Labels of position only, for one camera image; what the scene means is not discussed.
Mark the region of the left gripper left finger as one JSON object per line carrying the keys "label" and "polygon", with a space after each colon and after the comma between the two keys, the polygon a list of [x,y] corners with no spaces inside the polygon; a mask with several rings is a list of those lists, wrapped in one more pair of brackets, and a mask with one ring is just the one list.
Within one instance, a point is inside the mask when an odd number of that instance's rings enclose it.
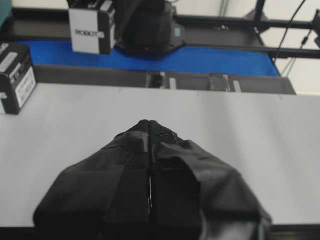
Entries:
{"label": "left gripper left finger", "polygon": [[63,170],[33,216],[41,240],[149,237],[149,122]]}

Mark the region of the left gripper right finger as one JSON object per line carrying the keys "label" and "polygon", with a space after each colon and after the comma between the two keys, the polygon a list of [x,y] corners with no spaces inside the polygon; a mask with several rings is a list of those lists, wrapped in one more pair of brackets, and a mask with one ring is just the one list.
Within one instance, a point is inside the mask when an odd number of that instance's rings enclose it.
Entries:
{"label": "left gripper right finger", "polygon": [[156,239],[272,238],[272,218],[237,169],[156,121],[149,143]]}

